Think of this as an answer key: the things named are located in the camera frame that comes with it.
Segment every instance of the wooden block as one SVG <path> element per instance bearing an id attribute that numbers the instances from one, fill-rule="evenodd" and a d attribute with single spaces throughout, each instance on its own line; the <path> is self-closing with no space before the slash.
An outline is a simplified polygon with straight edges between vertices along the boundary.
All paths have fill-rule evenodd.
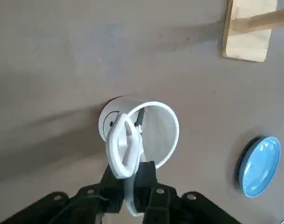
<path id="1" fill-rule="evenodd" d="M 244 19 L 275 11 L 277 0 L 229 0 L 222 41 L 222 55 L 263 62 L 266 59 L 271 29 L 244 32 Z"/>

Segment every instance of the blue dish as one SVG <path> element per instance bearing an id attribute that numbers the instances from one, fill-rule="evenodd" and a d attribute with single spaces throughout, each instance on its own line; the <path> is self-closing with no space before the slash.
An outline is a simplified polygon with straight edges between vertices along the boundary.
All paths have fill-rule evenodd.
<path id="1" fill-rule="evenodd" d="M 249 147 L 239 170 L 239 185 L 247 197 L 257 197 L 267 188 L 280 156 L 280 143 L 275 137 L 261 138 Z"/>

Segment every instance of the white cup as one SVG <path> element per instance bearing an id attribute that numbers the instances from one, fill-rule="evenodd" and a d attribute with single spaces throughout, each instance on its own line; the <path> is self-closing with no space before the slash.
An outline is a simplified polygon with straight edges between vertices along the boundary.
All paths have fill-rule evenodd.
<path id="1" fill-rule="evenodd" d="M 164 103 L 145 101 L 132 97 L 111 100 L 102 110 L 98 129 L 106 141 L 107 135 L 119 114 L 125 113 L 136 122 L 138 112 L 145 108 L 142 138 L 146 161 L 161 167 L 174 152 L 179 138 L 179 123 L 174 111 Z"/>

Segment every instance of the mug handle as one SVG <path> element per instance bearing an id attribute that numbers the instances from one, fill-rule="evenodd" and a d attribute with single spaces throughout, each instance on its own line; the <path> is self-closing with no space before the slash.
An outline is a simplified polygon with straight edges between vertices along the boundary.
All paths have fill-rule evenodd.
<path id="1" fill-rule="evenodd" d="M 123 165 L 119 149 L 118 149 L 118 138 L 125 127 L 125 123 L 128 124 L 130 136 L 127 136 L 127 160 L 126 166 Z M 107 141 L 106 141 L 106 154 L 109 160 L 109 166 L 117 179 L 129 178 L 133 175 L 136 164 L 139 158 L 139 134 L 127 114 L 122 113 L 117 116 L 113 127 L 111 128 Z"/>

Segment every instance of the black cable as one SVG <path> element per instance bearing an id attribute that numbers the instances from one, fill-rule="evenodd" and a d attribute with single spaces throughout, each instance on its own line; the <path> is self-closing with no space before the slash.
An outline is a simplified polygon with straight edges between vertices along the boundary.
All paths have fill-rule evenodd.
<path id="1" fill-rule="evenodd" d="M 74 201 L 72 201 L 71 203 L 69 203 L 68 205 L 66 205 L 60 212 L 58 212 L 47 224 L 53 224 L 64 212 L 66 212 L 68 209 L 70 209 L 72 206 L 74 206 L 76 203 L 78 203 L 79 201 L 83 200 L 83 199 L 89 199 L 89 198 L 98 198 L 101 199 L 103 201 L 108 201 L 108 198 L 102 197 L 101 195 L 87 195 L 86 197 L 81 197 L 78 198 Z"/>

